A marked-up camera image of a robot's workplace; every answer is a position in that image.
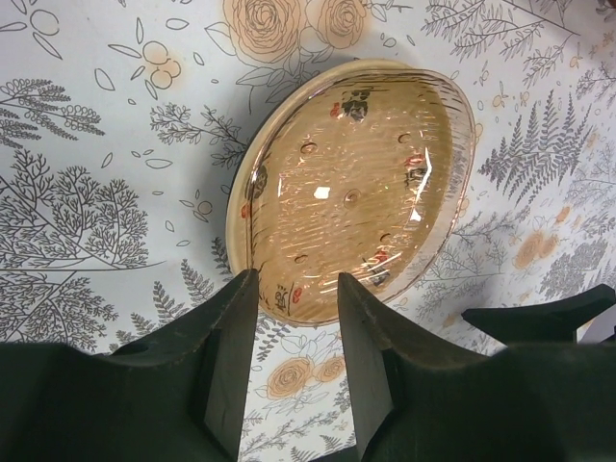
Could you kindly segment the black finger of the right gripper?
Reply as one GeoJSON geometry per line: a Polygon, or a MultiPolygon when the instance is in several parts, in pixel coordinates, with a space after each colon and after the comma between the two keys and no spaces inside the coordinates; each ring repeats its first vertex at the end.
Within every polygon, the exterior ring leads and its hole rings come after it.
{"type": "Polygon", "coordinates": [[[561,300],[514,308],[475,308],[464,321],[510,346],[523,343],[576,343],[578,330],[615,305],[615,290],[600,284],[561,300]]]}

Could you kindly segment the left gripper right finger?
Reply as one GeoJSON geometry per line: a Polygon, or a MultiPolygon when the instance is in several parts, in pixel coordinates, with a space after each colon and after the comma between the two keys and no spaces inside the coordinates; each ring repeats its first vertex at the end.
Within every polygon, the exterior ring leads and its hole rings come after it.
{"type": "Polygon", "coordinates": [[[347,273],[339,321],[362,461],[611,461],[615,343],[484,355],[429,332],[347,273]]]}

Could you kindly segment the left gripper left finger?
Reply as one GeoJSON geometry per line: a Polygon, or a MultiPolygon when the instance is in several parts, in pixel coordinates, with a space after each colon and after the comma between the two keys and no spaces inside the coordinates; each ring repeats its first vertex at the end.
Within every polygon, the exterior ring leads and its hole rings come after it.
{"type": "Polygon", "coordinates": [[[250,269],[109,355],[2,345],[2,459],[236,460],[257,311],[250,269]]]}

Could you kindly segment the brown glossy small plate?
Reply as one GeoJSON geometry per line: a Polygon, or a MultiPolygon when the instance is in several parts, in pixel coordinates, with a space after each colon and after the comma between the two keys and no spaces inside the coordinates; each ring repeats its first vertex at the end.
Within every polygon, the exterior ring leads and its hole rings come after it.
{"type": "Polygon", "coordinates": [[[293,326],[339,318],[342,273],[389,301],[446,244],[474,157],[473,111],[449,76],[384,59],[332,67],[250,142],[226,213],[230,268],[255,270],[260,310],[293,326]]]}

